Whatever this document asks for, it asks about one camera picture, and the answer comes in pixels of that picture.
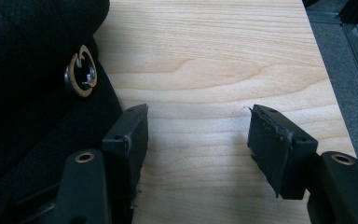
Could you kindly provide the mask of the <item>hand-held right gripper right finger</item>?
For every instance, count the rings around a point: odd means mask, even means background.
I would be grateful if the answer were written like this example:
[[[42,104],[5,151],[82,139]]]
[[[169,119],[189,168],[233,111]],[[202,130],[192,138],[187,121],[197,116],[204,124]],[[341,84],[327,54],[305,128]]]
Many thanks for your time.
[[[254,105],[247,146],[252,159],[276,196],[301,200],[306,190],[306,167],[318,141],[273,108]]]

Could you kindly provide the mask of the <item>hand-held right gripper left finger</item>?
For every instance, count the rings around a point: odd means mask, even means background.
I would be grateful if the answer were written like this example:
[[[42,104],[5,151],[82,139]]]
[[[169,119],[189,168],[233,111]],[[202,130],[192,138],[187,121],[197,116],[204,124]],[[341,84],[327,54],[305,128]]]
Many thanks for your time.
[[[131,224],[148,145],[147,104],[126,109],[103,138],[113,224]]]

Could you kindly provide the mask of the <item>black stand bar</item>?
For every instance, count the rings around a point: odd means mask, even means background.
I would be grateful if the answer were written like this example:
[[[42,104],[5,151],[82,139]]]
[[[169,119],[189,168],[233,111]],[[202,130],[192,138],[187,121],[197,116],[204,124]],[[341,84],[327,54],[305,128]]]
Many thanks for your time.
[[[338,16],[343,23],[358,24],[358,0],[348,0]]]

